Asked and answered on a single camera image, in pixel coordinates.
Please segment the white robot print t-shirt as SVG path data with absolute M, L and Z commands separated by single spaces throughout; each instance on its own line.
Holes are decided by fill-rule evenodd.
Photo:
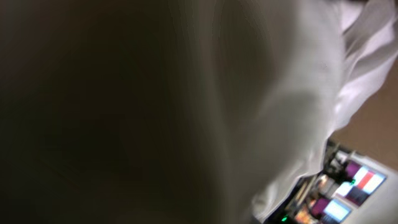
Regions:
M 249 223 L 320 171 L 384 83 L 395 1 L 158 1 L 123 8 L 125 173 L 114 223 Z

